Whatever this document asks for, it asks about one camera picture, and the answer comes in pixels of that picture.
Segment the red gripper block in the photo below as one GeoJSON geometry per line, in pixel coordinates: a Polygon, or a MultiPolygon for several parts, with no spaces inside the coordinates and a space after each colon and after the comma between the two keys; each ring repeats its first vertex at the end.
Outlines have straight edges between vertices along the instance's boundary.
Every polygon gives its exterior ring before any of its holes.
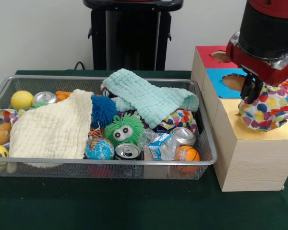
{"type": "Polygon", "coordinates": [[[239,45],[239,38],[240,32],[237,31],[228,42],[226,54],[233,63],[248,73],[240,97],[253,103],[259,97],[264,82],[275,86],[288,78],[288,54],[279,60],[263,60],[245,52],[239,45]]]}

